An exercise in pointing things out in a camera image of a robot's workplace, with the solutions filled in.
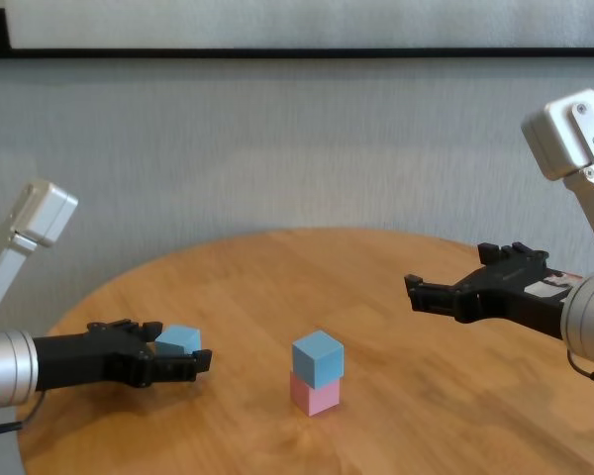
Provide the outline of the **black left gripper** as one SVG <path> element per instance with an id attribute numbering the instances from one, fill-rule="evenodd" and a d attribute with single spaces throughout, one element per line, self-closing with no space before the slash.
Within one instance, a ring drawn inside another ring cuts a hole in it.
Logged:
<path id="1" fill-rule="evenodd" d="M 149 349 L 163 331 L 162 322 L 129 319 L 92 322 L 87 332 L 36 337 L 36 390 L 118 382 L 135 388 L 154 383 L 194 382 L 210 370 L 213 351 L 156 356 Z"/>

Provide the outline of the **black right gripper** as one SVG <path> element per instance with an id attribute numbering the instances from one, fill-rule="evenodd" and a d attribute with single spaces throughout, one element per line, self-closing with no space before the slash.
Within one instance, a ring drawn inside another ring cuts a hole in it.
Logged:
<path id="1" fill-rule="evenodd" d="M 412 310 L 463 324 L 503 319 L 560 339 L 564 299 L 581 277 L 548 267 L 547 252 L 520 242 L 483 242 L 477 251 L 481 267 L 453 287 L 406 275 Z"/>

